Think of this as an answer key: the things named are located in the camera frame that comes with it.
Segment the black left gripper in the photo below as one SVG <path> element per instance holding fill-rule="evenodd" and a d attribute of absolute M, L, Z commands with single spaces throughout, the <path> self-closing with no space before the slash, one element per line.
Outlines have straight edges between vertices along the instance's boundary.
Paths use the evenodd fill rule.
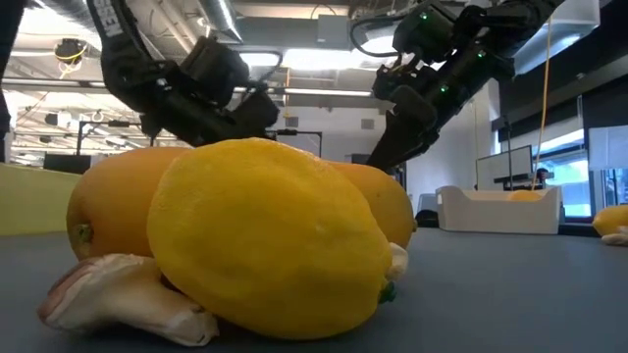
<path fill-rule="evenodd" d="M 201 37 L 180 65 L 156 80 L 141 130 L 151 138 L 165 130 L 191 146 L 263 137 L 279 115 L 266 89 L 250 78 L 236 51 Z"/>

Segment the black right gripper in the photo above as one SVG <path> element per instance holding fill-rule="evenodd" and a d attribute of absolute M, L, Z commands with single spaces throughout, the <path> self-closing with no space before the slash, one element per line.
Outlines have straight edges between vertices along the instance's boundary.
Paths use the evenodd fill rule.
<path fill-rule="evenodd" d="M 373 96 L 394 102 L 402 86 L 424 101 L 399 101 L 386 112 L 385 131 L 367 164 L 388 170 L 425 153 L 439 139 L 438 113 L 458 113 L 496 74 L 493 53 L 454 55 L 437 69 L 418 66 L 419 60 L 397 54 L 389 66 L 381 65 L 372 85 Z"/>

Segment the black aluminium rig frame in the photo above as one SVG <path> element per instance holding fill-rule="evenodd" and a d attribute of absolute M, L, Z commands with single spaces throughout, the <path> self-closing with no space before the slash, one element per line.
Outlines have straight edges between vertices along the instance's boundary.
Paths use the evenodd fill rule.
<path fill-rule="evenodd" d="M 437 217 L 417 217 L 416 224 L 418 227 L 438 228 L 439 221 Z M 559 235 L 580 236 L 599 238 L 600 235 L 593 227 L 593 218 L 567 218 L 565 223 L 558 226 Z"/>

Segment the white board panel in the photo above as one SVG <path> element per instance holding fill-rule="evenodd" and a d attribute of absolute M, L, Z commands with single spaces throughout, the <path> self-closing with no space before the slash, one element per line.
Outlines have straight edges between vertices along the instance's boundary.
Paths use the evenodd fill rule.
<path fill-rule="evenodd" d="M 503 191 L 503 183 L 533 172 L 532 146 L 480 158 L 476 161 L 479 190 Z"/>

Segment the cream mushroom reddish cap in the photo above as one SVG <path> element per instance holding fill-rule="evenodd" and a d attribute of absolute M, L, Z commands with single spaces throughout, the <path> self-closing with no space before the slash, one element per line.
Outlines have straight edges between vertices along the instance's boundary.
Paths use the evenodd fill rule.
<path fill-rule="evenodd" d="M 211 313 L 162 283 L 154 259 L 131 254 L 80 261 L 50 287 L 37 315 L 55 329 L 86 333 L 122 324 L 187 347 L 220 335 Z"/>

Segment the black gantry frame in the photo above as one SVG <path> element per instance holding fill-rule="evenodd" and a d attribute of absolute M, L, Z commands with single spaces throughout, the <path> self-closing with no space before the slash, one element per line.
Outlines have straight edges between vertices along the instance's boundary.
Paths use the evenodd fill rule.
<path fill-rule="evenodd" d="M 272 134 L 278 142 L 309 152 L 317 157 L 322 156 L 323 133 L 320 131 L 284 128 L 275 130 Z"/>
<path fill-rule="evenodd" d="M 111 128 L 131 128 L 140 127 L 140 123 L 132 123 L 120 120 L 111 120 L 107 122 L 93 122 L 93 121 L 80 121 L 78 123 L 77 142 L 74 150 L 75 155 L 87 154 L 114 154 L 118 152 L 125 152 L 132 149 L 141 149 L 146 147 L 153 147 L 155 144 L 154 137 L 147 137 L 140 135 L 132 137 L 129 134 L 115 135 L 113 132 L 106 130 L 105 127 Z M 82 147 L 83 142 L 86 139 L 97 139 L 97 143 L 102 145 L 102 148 L 86 148 Z"/>

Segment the black ceiling device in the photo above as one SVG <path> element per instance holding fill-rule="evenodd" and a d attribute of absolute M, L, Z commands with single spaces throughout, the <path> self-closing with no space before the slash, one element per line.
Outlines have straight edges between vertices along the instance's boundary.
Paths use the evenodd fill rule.
<path fill-rule="evenodd" d="M 61 42 L 55 46 L 53 54 L 61 63 L 77 65 L 82 60 L 88 47 L 89 45 L 86 42 L 79 39 L 63 38 Z"/>

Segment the white plastic basket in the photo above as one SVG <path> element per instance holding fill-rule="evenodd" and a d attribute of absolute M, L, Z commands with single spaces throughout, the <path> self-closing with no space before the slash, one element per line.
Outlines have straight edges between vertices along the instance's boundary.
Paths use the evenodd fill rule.
<path fill-rule="evenodd" d="M 444 186 L 436 191 L 439 226 L 447 231 L 557 234 L 561 189 L 541 189 L 537 194 L 536 201 L 511 201 L 507 191 Z"/>

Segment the yellow lemon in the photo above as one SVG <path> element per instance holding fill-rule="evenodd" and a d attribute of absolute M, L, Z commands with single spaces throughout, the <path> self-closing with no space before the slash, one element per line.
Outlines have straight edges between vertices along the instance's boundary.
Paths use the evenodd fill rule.
<path fill-rule="evenodd" d="M 599 236 L 619 233 L 628 228 L 628 204 L 609 206 L 597 212 L 593 228 Z"/>
<path fill-rule="evenodd" d="M 177 289 L 228 322 L 283 339 L 326 338 L 367 322 L 392 263 L 349 179 L 263 138 L 177 157 L 154 192 L 146 233 Z"/>

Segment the grey ceiling box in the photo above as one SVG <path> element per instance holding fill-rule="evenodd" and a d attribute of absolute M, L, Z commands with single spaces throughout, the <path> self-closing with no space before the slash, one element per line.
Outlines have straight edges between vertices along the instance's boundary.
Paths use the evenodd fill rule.
<path fill-rule="evenodd" d="M 349 19 L 345 16 L 319 15 L 316 43 L 319 48 L 348 50 L 350 46 Z"/>

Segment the grey chair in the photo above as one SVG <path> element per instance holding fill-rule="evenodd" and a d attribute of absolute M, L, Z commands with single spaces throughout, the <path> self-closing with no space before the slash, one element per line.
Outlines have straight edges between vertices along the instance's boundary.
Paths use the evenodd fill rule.
<path fill-rule="evenodd" d="M 438 227 L 438 206 L 435 194 L 421 194 L 415 216 L 418 227 Z"/>

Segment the long ceiling light rail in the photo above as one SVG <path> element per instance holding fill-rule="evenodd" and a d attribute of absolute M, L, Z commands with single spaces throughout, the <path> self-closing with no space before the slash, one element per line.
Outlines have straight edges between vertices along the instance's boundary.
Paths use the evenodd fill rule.
<path fill-rule="evenodd" d="M 109 90 L 105 86 L 104 82 L 90 80 L 5 77 L 2 79 L 2 87 L 8 90 L 109 94 Z M 370 91 L 360 90 L 269 87 L 267 92 L 272 95 L 372 98 L 372 93 Z"/>

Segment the black monitor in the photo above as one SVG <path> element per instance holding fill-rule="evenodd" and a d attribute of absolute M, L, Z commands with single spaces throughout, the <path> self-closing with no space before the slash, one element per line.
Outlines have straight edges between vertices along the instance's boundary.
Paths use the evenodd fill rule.
<path fill-rule="evenodd" d="M 88 155 L 63 155 L 47 153 L 44 156 L 43 169 L 69 174 L 84 174 L 92 165 Z"/>

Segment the silver ceiling duct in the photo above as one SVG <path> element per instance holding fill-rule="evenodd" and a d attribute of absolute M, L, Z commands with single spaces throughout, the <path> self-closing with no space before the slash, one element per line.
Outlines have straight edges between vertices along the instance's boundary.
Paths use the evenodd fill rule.
<path fill-rule="evenodd" d="M 236 28 L 236 11 L 230 0 L 197 0 L 208 36 L 222 33 L 236 44 L 243 42 Z"/>

